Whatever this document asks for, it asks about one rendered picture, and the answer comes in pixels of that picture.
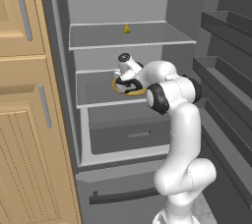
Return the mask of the light wood cupboard door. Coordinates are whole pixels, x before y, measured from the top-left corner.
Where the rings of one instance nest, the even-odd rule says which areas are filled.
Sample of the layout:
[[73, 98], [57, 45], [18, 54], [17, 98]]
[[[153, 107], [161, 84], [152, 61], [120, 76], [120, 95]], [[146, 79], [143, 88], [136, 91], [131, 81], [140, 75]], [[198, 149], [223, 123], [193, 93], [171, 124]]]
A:
[[54, 87], [45, 57], [0, 59], [0, 224], [81, 224]]
[[0, 0], [0, 57], [44, 53], [37, 0], [25, 1], [32, 41], [28, 41], [26, 37], [19, 0]]

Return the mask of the grey fridge door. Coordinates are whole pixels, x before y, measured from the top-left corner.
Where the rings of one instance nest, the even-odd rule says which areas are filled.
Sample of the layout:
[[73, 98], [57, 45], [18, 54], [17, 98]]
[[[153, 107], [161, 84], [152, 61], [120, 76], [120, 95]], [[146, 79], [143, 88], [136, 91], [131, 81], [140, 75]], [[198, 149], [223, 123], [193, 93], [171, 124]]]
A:
[[252, 0], [202, 12], [209, 39], [193, 70], [203, 90], [202, 154], [218, 172], [204, 196], [218, 224], [252, 224]]

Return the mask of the grey open fridge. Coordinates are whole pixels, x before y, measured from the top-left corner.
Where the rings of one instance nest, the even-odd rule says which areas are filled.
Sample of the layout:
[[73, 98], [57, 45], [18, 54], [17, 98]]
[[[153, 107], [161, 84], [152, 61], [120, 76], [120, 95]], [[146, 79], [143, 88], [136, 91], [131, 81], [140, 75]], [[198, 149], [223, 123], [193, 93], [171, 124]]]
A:
[[72, 24], [111, 24], [165, 21], [198, 42], [204, 0], [42, 0], [63, 117], [76, 175], [132, 164], [166, 159], [169, 144], [92, 154], [89, 109], [76, 107], [76, 72], [114, 69], [117, 78], [118, 56], [129, 53], [141, 66], [154, 61], [172, 63], [177, 74], [191, 79], [196, 44], [69, 49]]

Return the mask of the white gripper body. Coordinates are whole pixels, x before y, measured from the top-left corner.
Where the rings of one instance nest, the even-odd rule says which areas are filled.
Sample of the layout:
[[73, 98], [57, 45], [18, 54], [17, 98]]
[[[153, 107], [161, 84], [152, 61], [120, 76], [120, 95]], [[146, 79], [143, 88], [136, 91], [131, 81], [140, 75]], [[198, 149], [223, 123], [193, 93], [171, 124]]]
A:
[[122, 81], [120, 78], [115, 81], [115, 86], [122, 93], [128, 93], [136, 89], [136, 85], [131, 80]]

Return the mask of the grey freezer drawer front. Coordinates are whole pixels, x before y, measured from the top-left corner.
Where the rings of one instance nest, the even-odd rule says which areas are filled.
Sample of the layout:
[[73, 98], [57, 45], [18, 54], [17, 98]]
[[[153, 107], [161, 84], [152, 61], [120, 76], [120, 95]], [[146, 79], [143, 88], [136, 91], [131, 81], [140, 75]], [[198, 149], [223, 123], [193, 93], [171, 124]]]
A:
[[164, 207], [165, 196], [90, 204], [93, 191], [100, 195], [126, 193], [154, 188], [154, 174], [162, 160], [132, 164], [76, 175], [76, 186], [83, 224], [153, 224]]

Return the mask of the grey glass fridge shelf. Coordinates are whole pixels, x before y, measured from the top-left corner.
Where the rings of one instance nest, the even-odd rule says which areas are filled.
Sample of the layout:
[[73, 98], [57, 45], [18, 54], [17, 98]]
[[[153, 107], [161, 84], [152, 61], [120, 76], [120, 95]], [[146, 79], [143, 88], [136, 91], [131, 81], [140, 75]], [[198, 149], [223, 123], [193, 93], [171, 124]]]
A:
[[144, 95], [129, 96], [112, 87], [114, 69], [76, 72], [76, 107], [131, 104], [146, 102]]
[[196, 44], [183, 32], [165, 21], [129, 23], [72, 24], [69, 28], [69, 49], [106, 49], [122, 47]]

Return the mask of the grey fridge crisper drawer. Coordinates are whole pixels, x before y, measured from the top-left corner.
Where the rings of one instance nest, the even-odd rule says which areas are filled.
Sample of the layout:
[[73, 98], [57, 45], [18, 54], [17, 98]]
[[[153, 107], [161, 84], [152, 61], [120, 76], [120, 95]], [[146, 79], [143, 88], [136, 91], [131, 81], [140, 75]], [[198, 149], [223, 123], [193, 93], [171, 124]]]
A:
[[[89, 109], [92, 154], [112, 153], [169, 144], [170, 117], [145, 103]], [[151, 131], [141, 138], [129, 134]]]

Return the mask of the dark grey door bin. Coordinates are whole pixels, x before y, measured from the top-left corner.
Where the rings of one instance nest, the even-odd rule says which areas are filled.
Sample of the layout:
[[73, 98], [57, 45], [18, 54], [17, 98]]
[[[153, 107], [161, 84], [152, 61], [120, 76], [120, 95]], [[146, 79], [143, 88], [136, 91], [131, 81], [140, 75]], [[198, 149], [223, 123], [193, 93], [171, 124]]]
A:
[[219, 57], [195, 57], [193, 69], [243, 121], [252, 124], [252, 99], [223, 72], [226, 63]]
[[230, 11], [203, 12], [201, 27], [252, 57], [252, 19]]
[[201, 109], [201, 117], [203, 138], [248, 208], [252, 210], [252, 167], [233, 145], [231, 137], [224, 132], [221, 125], [223, 117], [209, 101]]

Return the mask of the yellow round plate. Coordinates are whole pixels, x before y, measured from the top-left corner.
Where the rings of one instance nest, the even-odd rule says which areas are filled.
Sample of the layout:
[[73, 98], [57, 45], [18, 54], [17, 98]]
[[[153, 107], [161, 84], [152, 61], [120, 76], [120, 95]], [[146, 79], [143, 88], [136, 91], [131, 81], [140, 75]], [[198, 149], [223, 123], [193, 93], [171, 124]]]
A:
[[[119, 93], [122, 93], [120, 92], [117, 87], [115, 86], [115, 81], [117, 79], [114, 79], [112, 81], [112, 87], [114, 88], [115, 91], [119, 92]], [[133, 90], [133, 91], [130, 91], [128, 93], [122, 93], [122, 94], [125, 94], [125, 95], [128, 95], [128, 96], [138, 96], [138, 95], [142, 95], [142, 94], [145, 94], [147, 89], [136, 79], [131, 79], [131, 81], [136, 85], [136, 89]]]

